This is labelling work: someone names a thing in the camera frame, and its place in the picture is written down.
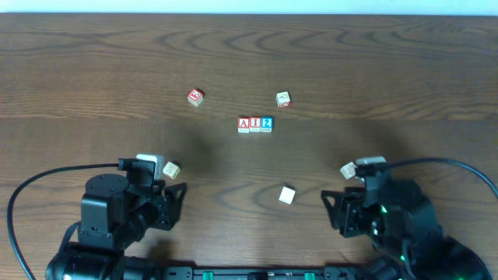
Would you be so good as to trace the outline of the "red letter A block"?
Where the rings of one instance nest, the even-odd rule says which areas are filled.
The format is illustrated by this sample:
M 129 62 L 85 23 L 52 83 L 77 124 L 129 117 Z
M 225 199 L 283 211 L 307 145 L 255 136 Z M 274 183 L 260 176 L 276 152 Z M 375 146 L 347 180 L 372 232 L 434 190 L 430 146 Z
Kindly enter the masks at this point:
M 250 118 L 249 117 L 239 117 L 238 118 L 237 131 L 239 133 L 249 133 L 250 132 Z

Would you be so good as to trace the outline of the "blue number 2 block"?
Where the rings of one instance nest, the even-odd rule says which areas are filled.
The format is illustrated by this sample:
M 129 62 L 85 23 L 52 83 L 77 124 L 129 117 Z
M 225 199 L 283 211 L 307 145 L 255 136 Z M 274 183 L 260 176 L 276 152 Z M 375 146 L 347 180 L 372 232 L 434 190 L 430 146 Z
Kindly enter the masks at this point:
M 273 118 L 272 117 L 262 117 L 261 118 L 261 132 L 271 133 L 273 130 Z

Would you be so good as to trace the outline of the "red letter I block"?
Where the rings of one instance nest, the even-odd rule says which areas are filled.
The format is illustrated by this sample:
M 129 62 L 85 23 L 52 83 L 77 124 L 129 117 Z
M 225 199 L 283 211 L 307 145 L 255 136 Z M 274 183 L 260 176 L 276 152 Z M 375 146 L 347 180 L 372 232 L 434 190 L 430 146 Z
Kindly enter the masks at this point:
M 261 131 L 261 118 L 251 117 L 249 123 L 250 132 L 260 132 Z

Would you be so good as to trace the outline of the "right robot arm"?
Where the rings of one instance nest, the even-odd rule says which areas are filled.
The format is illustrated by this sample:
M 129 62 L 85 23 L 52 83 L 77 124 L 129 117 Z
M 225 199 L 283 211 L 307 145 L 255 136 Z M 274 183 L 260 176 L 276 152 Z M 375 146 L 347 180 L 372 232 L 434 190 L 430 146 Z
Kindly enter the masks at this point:
M 331 227 L 345 237 L 368 236 L 384 256 L 356 270 L 356 279 L 490 279 L 473 250 L 444 234 L 422 188 L 396 179 L 397 163 L 355 166 L 363 187 L 322 191 Z

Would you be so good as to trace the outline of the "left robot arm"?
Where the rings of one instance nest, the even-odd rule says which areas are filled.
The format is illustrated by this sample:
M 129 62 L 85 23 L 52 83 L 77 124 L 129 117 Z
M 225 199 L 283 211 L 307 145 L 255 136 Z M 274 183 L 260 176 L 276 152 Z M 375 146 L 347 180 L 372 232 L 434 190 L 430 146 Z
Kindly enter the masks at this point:
M 156 164 L 119 159 L 117 173 L 90 178 L 81 200 L 81 219 L 67 228 L 49 262 L 47 279 L 165 279 L 167 271 L 125 251 L 148 229 L 170 231 L 179 221 L 185 183 L 167 186 Z

